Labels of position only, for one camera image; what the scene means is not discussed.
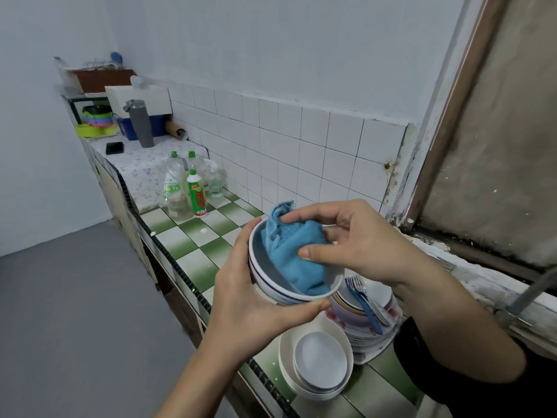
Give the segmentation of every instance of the black phone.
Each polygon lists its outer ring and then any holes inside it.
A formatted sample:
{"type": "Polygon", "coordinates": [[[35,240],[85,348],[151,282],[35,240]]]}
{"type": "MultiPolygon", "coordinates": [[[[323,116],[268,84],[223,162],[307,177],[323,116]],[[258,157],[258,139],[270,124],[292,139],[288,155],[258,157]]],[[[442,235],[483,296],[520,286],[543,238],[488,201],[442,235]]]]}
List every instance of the black phone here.
{"type": "Polygon", "coordinates": [[[106,154],[122,154],[124,152],[123,142],[108,142],[106,144],[106,154]]]}

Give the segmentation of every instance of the stack of plates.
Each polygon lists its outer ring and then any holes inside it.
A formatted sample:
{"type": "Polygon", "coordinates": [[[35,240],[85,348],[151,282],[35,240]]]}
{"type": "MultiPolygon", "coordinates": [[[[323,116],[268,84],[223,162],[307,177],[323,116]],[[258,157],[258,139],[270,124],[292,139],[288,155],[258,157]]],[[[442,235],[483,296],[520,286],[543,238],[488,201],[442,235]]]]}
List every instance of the stack of plates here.
{"type": "Polygon", "coordinates": [[[259,288],[269,298],[282,305],[295,305],[310,302],[315,299],[328,298],[340,287],[344,280],[344,269],[333,266],[325,267],[325,283],[331,289],[319,296],[303,295],[279,273],[267,255],[267,251],[261,240],[261,230],[267,225],[262,221],[255,226],[249,236],[249,269],[255,278],[259,288]]]}
{"type": "Polygon", "coordinates": [[[332,306],[326,312],[326,315],[344,330],[354,353],[374,352],[373,356],[375,356],[385,349],[394,337],[400,325],[402,314],[390,287],[378,281],[362,280],[366,286],[368,298],[381,305],[395,319],[393,325],[383,327],[383,335],[380,336],[373,329],[363,308],[352,296],[344,282],[340,285],[338,291],[331,295],[332,306]]]}
{"type": "Polygon", "coordinates": [[[278,357],[282,375],[292,391],[317,401],[340,394],[354,365],[348,338],[324,314],[284,332],[278,357]]]}

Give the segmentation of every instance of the concrete floor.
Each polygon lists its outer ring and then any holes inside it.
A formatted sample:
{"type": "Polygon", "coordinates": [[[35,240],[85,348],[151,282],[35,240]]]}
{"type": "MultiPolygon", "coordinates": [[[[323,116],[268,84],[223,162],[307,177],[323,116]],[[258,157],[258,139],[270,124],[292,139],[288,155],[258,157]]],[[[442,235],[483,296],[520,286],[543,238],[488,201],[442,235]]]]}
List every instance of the concrete floor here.
{"type": "Polygon", "coordinates": [[[0,258],[0,340],[10,418],[150,417],[194,352],[113,221],[0,258]]]}

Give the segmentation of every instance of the blue spoon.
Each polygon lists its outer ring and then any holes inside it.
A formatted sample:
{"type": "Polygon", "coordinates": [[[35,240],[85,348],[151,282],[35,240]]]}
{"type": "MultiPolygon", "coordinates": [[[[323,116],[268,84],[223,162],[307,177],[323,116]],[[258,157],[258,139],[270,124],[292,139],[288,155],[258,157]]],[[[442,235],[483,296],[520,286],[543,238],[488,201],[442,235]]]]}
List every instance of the blue spoon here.
{"type": "Polygon", "coordinates": [[[361,296],[359,293],[357,293],[351,286],[350,283],[348,283],[346,281],[346,279],[344,279],[344,284],[346,285],[346,287],[348,288],[349,292],[352,294],[353,297],[355,297],[358,302],[360,303],[361,307],[364,309],[364,312],[366,313],[366,316],[368,316],[368,321],[369,323],[372,325],[373,330],[375,330],[377,332],[377,334],[379,334],[380,336],[383,335],[383,328],[381,327],[381,324],[379,322],[379,320],[377,319],[377,317],[375,316],[375,314],[373,313],[372,309],[369,307],[368,303],[366,302],[366,300],[363,298],[363,296],[361,296]]]}

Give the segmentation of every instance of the white box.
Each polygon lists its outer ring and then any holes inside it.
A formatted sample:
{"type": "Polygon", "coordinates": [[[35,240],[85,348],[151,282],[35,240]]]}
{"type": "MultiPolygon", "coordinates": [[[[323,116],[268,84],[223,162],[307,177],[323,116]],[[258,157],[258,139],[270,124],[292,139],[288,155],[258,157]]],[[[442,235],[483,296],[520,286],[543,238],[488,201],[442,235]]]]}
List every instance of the white box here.
{"type": "Polygon", "coordinates": [[[149,116],[172,114],[171,98],[168,89],[156,85],[135,89],[133,86],[105,86],[106,96],[112,112],[122,119],[129,119],[129,113],[124,111],[126,101],[144,100],[149,116]]]}

